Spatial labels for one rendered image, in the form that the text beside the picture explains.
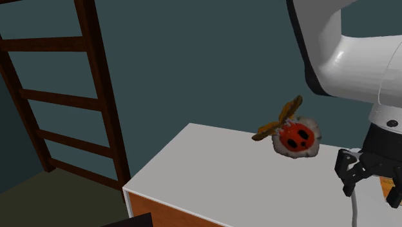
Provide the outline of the orange object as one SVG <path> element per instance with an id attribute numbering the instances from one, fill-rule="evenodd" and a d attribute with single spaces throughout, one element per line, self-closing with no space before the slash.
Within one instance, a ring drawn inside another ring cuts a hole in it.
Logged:
<path id="1" fill-rule="evenodd" d="M 389 192 L 391 191 L 391 189 L 395 186 L 392 178 L 388 178 L 388 177 L 379 177 L 379 181 L 380 181 L 380 185 L 381 185 L 381 189 L 383 192 L 383 196 L 386 199 Z"/>

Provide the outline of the white cabinet with orange front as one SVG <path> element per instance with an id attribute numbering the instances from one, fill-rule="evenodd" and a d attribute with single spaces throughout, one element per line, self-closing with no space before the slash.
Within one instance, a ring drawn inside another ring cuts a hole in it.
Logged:
<path id="1" fill-rule="evenodd" d="M 343 194 L 337 153 L 291 159 L 268 139 L 190 123 L 124 186 L 128 214 L 153 227 L 402 227 L 377 177 Z"/>

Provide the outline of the red-faced plush toy, orange wings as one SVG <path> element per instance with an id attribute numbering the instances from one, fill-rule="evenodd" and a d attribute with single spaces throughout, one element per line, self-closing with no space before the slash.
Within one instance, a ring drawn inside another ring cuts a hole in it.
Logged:
<path id="1" fill-rule="evenodd" d="M 278 120 L 259 127 L 252 140 L 270 137 L 274 151 L 292 159 L 317 156 L 321 130 L 314 119 L 295 115 L 302 102 L 303 97 L 298 95 L 286 103 Z"/>

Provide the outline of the dark brown wooden ladder shelf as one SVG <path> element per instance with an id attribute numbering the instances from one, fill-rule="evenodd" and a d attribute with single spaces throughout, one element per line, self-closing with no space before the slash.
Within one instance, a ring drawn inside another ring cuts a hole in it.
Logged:
<path id="1" fill-rule="evenodd" d="M 51 172 L 56 168 L 60 168 L 110 188 L 122 190 L 123 186 L 131 179 L 131 175 L 95 0 L 73 1 L 79 20 L 81 35 L 26 39 L 3 39 L 0 36 L 0 74 L 19 112 L 44 171 Z M 23 88 L 10 58 L 10 52 L 86 53 L 97 96 L 89 98 Z M 30 101 L 40 101 L 100 112 L 108 138 L 108 145 L 102 146 L 40 129 L 29 104 Z M 111 179 L 54 159 L 50 155 L 46 145 L 47 141 L 112 159 L 117 178 Z"/>

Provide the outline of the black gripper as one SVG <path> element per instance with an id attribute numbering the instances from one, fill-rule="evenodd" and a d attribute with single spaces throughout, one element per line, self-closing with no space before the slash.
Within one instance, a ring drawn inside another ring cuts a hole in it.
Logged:
<path id="1" fill-rule="evenodd" d="M 386 201 L 398 208 L 402 201 L 402 134 L 370 124 L 361 152 L 339 149 L 334 170 L 343 183 L 343 193 L 350 197 L 356 183 L 373 175 L 371 168 L 394 170 Z"/>

